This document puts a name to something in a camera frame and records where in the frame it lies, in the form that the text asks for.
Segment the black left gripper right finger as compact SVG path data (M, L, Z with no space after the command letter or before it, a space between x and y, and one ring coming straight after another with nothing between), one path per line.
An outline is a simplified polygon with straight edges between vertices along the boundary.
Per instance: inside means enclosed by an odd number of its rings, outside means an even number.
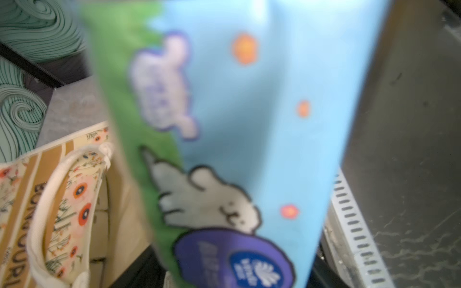
M348 288L348 285L316 255L306 288Z

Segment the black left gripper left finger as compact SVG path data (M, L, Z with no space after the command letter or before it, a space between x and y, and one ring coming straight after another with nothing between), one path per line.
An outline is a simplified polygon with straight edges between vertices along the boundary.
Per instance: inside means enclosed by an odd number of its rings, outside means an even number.
M153 247L148 246L110 288L162 288L165 275Z

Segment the floral canvas tote bag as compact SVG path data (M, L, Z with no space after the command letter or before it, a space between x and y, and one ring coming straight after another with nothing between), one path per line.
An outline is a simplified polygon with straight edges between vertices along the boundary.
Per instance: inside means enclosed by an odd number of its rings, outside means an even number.
M81 152L49 206L42 253L66 287L88 272L91 288L113 285L149 243L137 190L116 157L87 146L111 146L107 122L85 128L1 164L1 286L35 288L26 242L40 198L56 167Z

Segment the light blue puppy tissue pack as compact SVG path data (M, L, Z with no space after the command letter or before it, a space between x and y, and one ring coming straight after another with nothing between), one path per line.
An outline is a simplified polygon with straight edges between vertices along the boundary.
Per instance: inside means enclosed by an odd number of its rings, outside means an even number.
M390 1L82 1L180 288L304 288Z

